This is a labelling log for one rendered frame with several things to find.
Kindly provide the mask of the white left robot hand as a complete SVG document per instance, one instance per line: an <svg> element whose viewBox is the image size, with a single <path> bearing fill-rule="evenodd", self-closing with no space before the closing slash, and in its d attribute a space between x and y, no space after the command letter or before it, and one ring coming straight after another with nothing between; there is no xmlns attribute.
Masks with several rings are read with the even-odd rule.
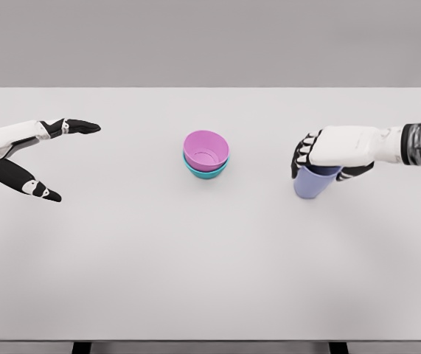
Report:
<svg viewBox="0 0 421 354"><path fill-rule="evenodd" d="M9 160L18 150L66 134L97 133L101 127L80 119L29 120L0 128L0 183L24 195L61 202L60 194L46 187L31 172Z"/></svg>

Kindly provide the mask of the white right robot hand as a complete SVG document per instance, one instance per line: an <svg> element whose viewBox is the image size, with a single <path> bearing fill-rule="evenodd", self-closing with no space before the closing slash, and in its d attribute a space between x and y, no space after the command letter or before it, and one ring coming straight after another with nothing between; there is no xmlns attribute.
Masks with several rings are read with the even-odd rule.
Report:
<svg viewBox="0 0 421 354"><path fill-rule="evenodd" d="M328 126L308 133L295 147L291 178L302 167L340 167L337 181L369 172L375 166L375 145L380 129L368 126Z"/></svg>

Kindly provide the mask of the lavender blue cup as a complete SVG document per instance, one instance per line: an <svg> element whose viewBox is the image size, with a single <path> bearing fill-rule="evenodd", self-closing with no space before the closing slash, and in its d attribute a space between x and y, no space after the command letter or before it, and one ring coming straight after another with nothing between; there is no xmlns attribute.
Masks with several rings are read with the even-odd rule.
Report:
<svg viewBox="0 0 421 354"><path fill-rule="evenodd" d="M313 199L323 192L341 172L342 167L303 166L293 182L295 193L303 199Z"/></svg>

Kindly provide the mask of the pink bowl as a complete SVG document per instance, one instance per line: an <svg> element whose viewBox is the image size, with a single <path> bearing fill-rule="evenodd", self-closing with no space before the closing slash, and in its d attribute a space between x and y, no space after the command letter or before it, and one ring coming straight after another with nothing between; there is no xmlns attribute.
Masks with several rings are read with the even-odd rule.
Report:
<svg viewBox="0 0 421 354"><path fill-rule="evenodd" d="M183 143L184 159L194 170L211 172L229 158L228 142L218 133L199 130L189 133Z"/></svg>

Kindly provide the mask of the teal bowl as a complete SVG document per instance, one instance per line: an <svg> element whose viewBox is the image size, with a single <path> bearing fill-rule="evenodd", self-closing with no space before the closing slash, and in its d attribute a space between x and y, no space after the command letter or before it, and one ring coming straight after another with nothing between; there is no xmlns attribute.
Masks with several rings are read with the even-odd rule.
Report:
<svg viewBox="0 0 421 354"><path fill-rule="evenodd" d="M204 180L213 179L213 178L216 178L217 176L219 176L225 170L227 164L229 163L229 159L227 159L227 160L225 160L223 165L220 166L218 169L213 170L213 171L209 171L209 172L204 172L204 171L194 169L189 164L189 162L186 160L186 157L185 157L184 153L182 153L182 159L183 159L184 165L191 172L191 174L193 174L197 178L201 178L201 179L204 179Z"/></svg>

